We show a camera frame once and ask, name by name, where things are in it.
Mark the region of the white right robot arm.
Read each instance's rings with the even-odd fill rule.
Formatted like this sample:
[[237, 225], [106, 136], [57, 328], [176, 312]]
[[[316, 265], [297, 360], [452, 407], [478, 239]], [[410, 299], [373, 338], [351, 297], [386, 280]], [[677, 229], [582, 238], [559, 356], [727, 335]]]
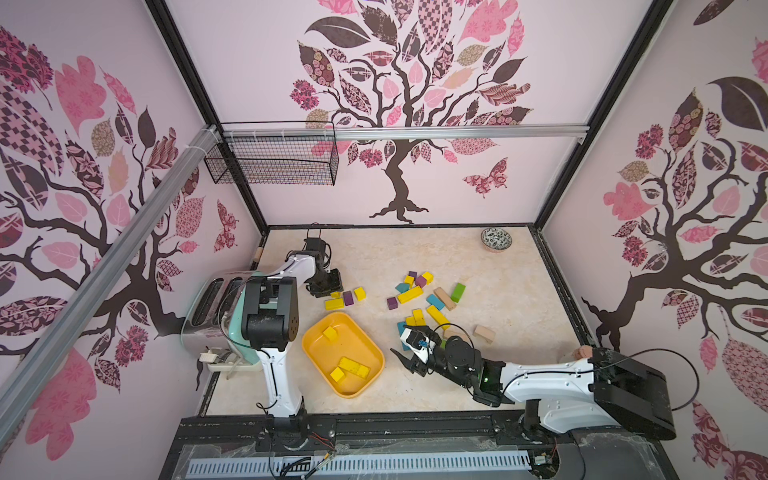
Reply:
[[620, 426], [655, 440], [676, 438], [665, 375], [619, 352], [595, 348], [579, 360], [522, 365], [486, 359], [460, 337], [441, 343], [426, 327], [407, 327], [400, 340], [412, 352], [396, 354], [409, 372], [436, 373], [492, 408], [533, 403], [549, 432]]

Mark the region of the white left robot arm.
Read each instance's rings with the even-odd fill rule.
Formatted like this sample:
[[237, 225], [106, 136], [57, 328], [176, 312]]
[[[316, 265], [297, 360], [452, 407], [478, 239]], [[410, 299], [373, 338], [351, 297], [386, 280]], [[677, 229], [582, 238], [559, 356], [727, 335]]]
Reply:
[[315, 298], [343, 289], [341, 274], [330, 267], [332, 249], [319, 236], [306, 237], [303, 248], [290, 251], [271, 273], [255, 272], [244, 284], [235, 316], [245, 345], [263, 364], [269, 395], [262, 410], [279, 420], [295, 421], [305, 411], [291, 379], [287, 354], [299, 330], [298, 294], [304, 287]]

